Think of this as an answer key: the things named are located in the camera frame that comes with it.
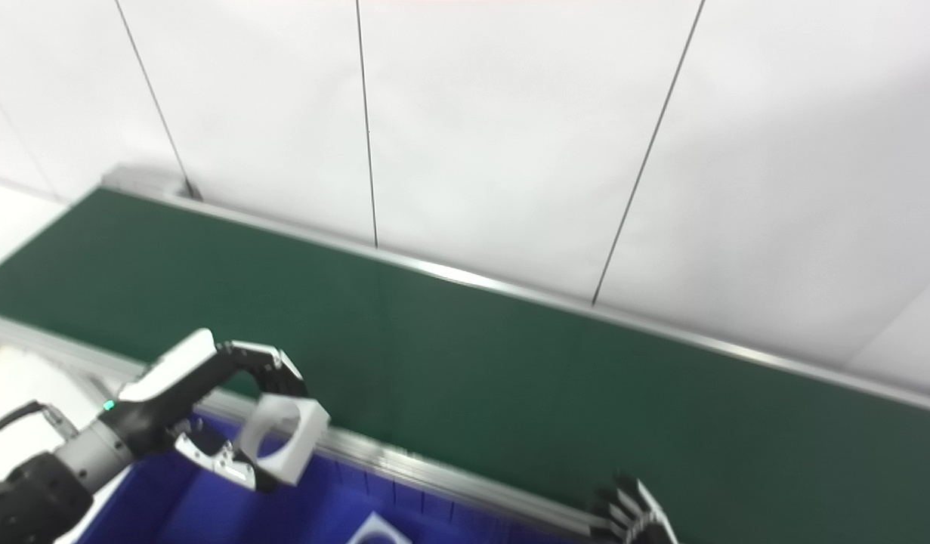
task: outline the blue tray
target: blue tray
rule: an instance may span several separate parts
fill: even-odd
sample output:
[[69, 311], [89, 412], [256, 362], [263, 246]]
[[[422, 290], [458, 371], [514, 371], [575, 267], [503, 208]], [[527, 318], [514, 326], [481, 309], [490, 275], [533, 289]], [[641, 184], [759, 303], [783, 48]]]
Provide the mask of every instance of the blue tray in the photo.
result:
[[[209, 423], [236, 433], [232, 424]], [[262, 495], [172, 451], [137, 462], [78, 542], [345, 544], [371, 512], [413, 544], [568, 544], [319, 455], [297, 487]]]

